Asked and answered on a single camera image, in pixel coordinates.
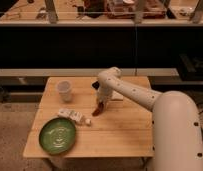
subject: dark wall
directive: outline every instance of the dark wall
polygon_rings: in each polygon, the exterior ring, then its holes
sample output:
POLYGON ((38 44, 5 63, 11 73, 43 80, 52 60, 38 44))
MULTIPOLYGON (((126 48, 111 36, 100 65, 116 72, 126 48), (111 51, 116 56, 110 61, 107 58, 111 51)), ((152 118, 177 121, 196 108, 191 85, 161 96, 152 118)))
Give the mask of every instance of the dark wall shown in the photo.
POLYGON ((133 28, 0 27, 0 68, 135 67, 133 28))
POLYGON ((203 27, 139 27, 137 37, 138 67, 175 67, 180 53, 203 57, 203 27))
POLYGON ((0 27, 0 68, 168 68, 203 56, 203 27, 0 27))

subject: green plate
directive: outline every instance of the green plate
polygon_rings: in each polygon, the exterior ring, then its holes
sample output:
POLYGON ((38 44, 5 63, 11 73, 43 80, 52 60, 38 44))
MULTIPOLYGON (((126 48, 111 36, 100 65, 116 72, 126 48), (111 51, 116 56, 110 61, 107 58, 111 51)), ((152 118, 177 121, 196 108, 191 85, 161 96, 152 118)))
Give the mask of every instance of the green plate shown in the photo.
POLYGON ((66 118, 55 118, 47 122, 40 131, 39 144, 49 154, 69 150, 75 142, 76 127, 66 118))

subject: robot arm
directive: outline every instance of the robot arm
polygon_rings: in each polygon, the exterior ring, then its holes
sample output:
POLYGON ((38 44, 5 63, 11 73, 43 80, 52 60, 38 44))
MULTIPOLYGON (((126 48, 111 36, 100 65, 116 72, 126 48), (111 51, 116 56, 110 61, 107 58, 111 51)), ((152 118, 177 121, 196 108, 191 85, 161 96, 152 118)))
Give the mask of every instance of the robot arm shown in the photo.
POLYGON ((161 93, 119 79, 120 70, 98 74, 97 102, 104 106, 115 90, 152 112, 155 171, 203 171, 203 142, 198 110, 179 91, 161 93))

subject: table surface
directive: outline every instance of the table surface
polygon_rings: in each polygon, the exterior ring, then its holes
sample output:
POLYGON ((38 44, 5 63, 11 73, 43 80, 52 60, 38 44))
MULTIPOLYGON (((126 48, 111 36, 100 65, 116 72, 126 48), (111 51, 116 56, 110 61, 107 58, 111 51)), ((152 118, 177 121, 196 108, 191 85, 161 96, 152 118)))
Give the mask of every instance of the table surface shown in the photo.
MULTIPOLYGON (((122 77, 140 86, 150 88, 147 77, 122 77)), ((51 157, 40 147, 38 136, 43 125, 57 117, 60 108, 82 113, 92 121, 91 126, 76 125, 74 146, 60 157, 150 157, 152 151, 152 116, 149 111, 124 97, 123 101, 110 101, 106 110, 93 117, 96 108, 96 90, 92 83, 96 77, 50 77, 24 149, 24 157, 51 157), (72 84, 73 99, 61 100, 55 85, 61 80, 72 84)))

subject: white cup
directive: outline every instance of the white cup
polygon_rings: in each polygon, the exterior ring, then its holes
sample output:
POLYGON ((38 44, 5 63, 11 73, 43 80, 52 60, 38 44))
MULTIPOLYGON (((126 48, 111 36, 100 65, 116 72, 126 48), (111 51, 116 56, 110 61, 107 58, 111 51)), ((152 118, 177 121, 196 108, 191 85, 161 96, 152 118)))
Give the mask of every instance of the white cup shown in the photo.
POLYGON ((67 80, 60 81, 56 84, 56 90, 65 102, 72 100, 72 87, 71 83, 67 80))

